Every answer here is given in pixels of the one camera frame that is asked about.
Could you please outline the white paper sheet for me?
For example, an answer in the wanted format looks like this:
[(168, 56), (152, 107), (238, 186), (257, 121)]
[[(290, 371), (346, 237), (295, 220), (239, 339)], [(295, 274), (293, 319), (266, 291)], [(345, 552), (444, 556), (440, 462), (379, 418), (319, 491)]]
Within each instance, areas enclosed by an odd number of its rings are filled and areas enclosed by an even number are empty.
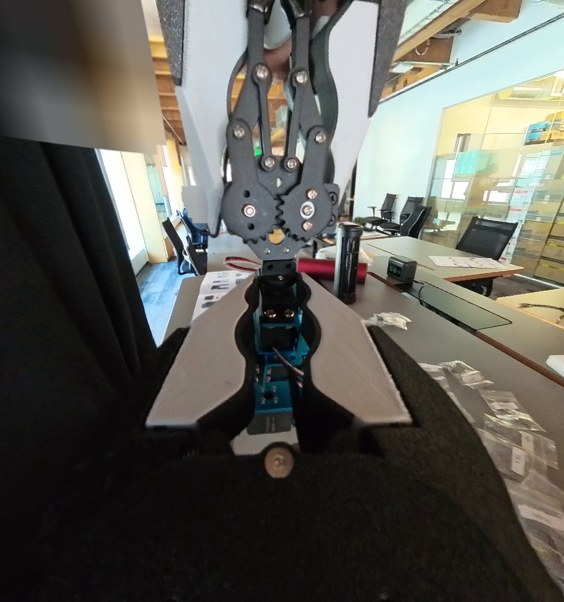
[(438, 267), (460, 269), (483, 269), (488, 267), (487, 260), (483, 258), (470, 258), (464, 256), (430, 256), (430, 260)]

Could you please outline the brown wooden desk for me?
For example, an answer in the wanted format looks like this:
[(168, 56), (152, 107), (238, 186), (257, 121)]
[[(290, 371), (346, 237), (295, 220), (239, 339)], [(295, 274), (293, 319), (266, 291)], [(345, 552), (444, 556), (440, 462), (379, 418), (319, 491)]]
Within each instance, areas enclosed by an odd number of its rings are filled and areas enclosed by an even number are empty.
[(501, 297), (497, 313), (512, 321), (480, 336), (528, 367), (546, 375), (550, 355), (564, 355), (564, 288)]

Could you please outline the black toy robot claw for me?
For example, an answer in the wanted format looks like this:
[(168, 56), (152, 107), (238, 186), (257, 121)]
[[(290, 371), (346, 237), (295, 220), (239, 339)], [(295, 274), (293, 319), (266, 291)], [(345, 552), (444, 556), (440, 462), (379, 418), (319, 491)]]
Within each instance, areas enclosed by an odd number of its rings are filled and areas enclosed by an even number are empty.
[(309, 72), (309, 19), (289, 1), (292, 29), (286, 145), (271, 149), (268, 94), (272, 74), (264, 54), (273, 1), (248, 1), (246, 76), (226, 127), (224, 166), (231, 170), (220, 206), (230, 234), (264, 262), (288, 261), (337, 216), (331, 132), (324, 125)]

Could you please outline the large window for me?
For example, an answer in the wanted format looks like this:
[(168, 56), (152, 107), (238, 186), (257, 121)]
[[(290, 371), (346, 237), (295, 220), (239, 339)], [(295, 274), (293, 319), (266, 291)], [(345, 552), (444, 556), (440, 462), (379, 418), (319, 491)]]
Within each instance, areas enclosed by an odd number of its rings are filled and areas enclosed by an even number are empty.
[(127, 253), (137, 276), (149, 262), (149, 258), (123, 154), (110, 149), (96, 149), (96, 153), (113, 200)]

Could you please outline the small black box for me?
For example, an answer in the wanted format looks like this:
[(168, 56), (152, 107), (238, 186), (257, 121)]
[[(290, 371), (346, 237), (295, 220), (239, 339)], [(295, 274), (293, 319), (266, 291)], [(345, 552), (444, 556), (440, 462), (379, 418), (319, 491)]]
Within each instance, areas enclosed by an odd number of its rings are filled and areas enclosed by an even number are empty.
[(411, 285), (415, 282), (418, 263), (405, 256), (391, 256), (387, 264), (388, 278), (398, 285)]

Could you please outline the beige office table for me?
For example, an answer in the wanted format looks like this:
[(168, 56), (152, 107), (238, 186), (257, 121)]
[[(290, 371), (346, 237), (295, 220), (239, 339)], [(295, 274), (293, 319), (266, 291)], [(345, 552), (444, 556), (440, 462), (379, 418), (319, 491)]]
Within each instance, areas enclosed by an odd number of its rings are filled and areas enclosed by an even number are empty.
[(376, 279), (393, 285), (387, 273), (388, 259), (391, 256), (404, 256), (417, 262), (415, 280), (429, 282), (432, 278), (443, 279), (448, 282), (475, 281), (480, 279), (494, 279), (515, 275), (523, 271), (523, 267), (502, 262), (499, 269), (441, 267), (434, 264), (432, 256), (464, 256), (472, 254), (457, 251), (441, 245), (436, 245), (411, 237), (392, 237), (361, 242), (361, 249), (373, 258), (368, 274)]

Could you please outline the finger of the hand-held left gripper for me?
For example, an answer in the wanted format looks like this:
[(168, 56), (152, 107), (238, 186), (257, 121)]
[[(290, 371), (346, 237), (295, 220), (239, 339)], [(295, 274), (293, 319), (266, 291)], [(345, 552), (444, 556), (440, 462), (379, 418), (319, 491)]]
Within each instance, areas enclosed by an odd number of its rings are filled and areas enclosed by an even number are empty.
[(228, 87), (247, 47), (246, 12), (246, 1), (186, 1), (184, 7), (181, 119), (209, 209), (220, 208), (224, 193)]
[(316, 16), (309, 59), (311, 80), (331, 167), (328, 182), (344, 193), (369, 126), (380, 1), (348, 1)]

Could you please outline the black cylindrical flask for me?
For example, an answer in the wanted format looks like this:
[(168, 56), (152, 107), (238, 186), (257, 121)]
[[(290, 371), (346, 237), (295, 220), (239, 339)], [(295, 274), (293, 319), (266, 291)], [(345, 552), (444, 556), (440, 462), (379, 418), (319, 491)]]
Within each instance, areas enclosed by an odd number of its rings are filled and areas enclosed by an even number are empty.
[(362, 232), (361, 225), (349, 222), (337, 228), (333, 294), (345, 305), (356, 300)]

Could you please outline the shelf of cardboard boxes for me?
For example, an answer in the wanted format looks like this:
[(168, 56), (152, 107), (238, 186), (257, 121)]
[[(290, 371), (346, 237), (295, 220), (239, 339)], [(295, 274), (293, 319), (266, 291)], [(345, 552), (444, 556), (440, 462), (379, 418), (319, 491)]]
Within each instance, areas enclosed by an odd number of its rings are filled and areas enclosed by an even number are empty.
[(528, 125), (513, 176), (510, 216), (519, 225), (508, 261), (564, 287), (564, 109)]

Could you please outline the dark grey desk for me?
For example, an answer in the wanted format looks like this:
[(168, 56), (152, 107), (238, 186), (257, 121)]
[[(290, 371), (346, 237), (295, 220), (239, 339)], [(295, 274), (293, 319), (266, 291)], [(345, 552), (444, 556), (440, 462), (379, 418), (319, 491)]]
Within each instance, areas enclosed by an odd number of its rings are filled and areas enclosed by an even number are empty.
[(416, 360), (481, 360), (525, 393), (542, 378), (406, 305), (415, 332), (375, 342), (414, 424), (338, 431), (284, 478), (265, 452), (219, 442), (172, 462), (145, 601), (564, 601), (483, 444)]

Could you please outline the small clear parts bag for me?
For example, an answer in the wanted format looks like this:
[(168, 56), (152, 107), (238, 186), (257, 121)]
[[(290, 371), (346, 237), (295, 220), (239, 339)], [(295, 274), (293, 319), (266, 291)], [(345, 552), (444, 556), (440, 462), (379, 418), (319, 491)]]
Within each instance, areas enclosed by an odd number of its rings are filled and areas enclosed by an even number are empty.
[(372, 312), (365, 319), (361, 319), (361, 323), (365, 326), (392, 326), (399, 329), (407, 330), (408, 324), (412, 321), (408, 317), (398, 312)]

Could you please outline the pile of small parts bags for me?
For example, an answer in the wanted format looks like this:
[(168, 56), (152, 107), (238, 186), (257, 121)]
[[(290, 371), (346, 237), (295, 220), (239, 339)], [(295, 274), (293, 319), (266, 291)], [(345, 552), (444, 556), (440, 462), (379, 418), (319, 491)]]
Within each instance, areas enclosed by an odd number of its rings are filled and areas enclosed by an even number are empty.
[(459, 361), (419, 366), (477, 432), (501, 474), (519, 523), (564, 596), (564, 490), (550, 480), (557, 447), (514, 393)]

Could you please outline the black desk panel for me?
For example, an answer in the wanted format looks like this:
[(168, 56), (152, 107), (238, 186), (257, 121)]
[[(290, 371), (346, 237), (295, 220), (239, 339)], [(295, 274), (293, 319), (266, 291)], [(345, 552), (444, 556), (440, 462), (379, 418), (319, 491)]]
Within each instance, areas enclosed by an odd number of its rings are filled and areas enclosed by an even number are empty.
[(512, 321), (430, 283), (417, 283), (413, 295), (420, 305), (470, 332), (512, 324)]

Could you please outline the blue toy robot arm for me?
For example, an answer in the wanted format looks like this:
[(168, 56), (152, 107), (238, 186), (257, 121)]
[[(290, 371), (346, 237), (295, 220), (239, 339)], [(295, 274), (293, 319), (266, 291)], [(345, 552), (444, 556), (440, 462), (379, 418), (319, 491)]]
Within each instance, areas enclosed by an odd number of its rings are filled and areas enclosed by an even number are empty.
[(247, 432), (265, 445), (281, 441), (297, 447), (294, 405), (302, 397), (309, 346), (302, 334), (296, 260), (264, 261), (256, 284), (254, 417)]

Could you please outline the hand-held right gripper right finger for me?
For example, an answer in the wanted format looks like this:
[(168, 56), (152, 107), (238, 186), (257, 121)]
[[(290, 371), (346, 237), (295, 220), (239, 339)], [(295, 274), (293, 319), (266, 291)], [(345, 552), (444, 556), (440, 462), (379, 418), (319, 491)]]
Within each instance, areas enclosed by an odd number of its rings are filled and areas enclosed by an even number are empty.
[(303, 435), (413, 425), (367, 324), (315, 281), (303, 282), (303, 337)]

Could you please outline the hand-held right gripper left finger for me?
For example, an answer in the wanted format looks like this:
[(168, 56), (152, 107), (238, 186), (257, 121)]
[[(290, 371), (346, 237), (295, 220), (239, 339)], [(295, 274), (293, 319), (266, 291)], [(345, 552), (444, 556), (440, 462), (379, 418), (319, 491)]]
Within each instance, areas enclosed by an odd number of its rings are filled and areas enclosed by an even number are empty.
[(239, 435), (254, 416), (247, 360), (236, 328), (248, 312), (248, 277), (192, 321), (148, 416), (148, 428)]

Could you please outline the printed instruction sheet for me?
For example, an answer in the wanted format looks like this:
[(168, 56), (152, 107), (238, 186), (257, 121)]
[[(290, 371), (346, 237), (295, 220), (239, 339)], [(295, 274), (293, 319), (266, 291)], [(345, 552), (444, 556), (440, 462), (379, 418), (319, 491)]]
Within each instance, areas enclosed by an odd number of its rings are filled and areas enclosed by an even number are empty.
[(208, 272), (199, 288), (192, 321), (196, 320), (236, 286), (242, 284), (249, 276), (252, 276), (252, 273), (240, 270)]

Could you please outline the red tube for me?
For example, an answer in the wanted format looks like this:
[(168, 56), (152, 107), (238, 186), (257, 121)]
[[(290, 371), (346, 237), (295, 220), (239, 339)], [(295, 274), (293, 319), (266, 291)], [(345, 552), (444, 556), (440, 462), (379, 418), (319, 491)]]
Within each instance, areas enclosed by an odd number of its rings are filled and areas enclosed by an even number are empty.
[[(313, 279), (323, 281), (334, 281), (335, 279), (335, 260), (334, 259), (317, 259), (317, 258), (300, 258), (296, 267), (297, 272), (309, 275)], [(358, 264), (356, 282), (364, 284), (366, 281), (368, 264), (360, 262)]]

